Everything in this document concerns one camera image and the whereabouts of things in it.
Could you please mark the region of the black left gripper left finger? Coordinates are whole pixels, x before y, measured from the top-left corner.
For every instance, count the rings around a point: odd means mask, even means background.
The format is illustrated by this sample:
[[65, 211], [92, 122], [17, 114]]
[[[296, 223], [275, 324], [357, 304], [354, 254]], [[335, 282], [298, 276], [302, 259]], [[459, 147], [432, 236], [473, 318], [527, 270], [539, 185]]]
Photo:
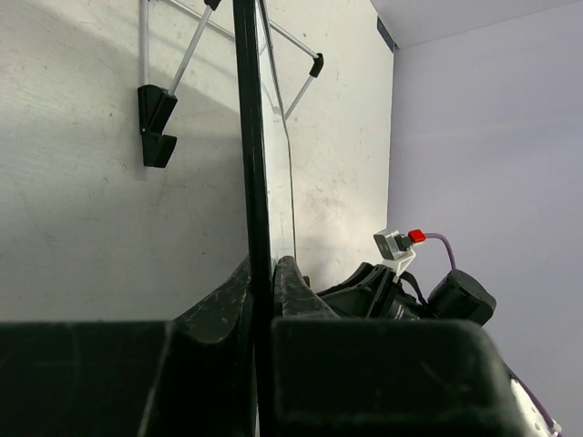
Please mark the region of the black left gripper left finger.
[[174, 320], [1, 327], [4, 436], [252, 436], [251, 269]]

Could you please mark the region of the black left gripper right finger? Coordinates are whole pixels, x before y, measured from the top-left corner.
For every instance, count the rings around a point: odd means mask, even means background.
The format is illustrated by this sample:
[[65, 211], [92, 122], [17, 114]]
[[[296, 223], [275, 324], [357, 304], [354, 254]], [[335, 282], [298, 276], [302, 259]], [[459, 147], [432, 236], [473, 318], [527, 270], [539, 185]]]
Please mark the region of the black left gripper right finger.
[[510, 373], [470, 320], [342, 317], [292, 257], [271, 326], [280, 436], [523, 436]]

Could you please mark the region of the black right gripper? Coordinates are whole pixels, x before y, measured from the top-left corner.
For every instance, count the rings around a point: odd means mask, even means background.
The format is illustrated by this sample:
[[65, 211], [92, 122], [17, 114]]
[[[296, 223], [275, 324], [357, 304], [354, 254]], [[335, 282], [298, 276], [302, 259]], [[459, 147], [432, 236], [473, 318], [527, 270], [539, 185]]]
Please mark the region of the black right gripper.
[[426, 299], [412, 273], [404, 272], [394, 285], [391, 269], [363, 262], [348, 279], [317, 295], [342, 317], [470, 320], [484, 326], [496, 309], [496, 299], [460, 269], [450, 270]]

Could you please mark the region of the black framed whiteboard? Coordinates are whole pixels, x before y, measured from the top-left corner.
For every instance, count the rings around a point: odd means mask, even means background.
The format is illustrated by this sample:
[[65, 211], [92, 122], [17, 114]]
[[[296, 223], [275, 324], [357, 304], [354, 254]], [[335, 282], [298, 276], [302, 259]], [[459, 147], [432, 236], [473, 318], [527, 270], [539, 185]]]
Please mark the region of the black framed whiteboard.
[[274, 436], [274, 274], [280, 258], [296, 253], [290, 139], [267, 5], [263, 1], [235, 1], [232, 5], [259, 425], [262, 436]]

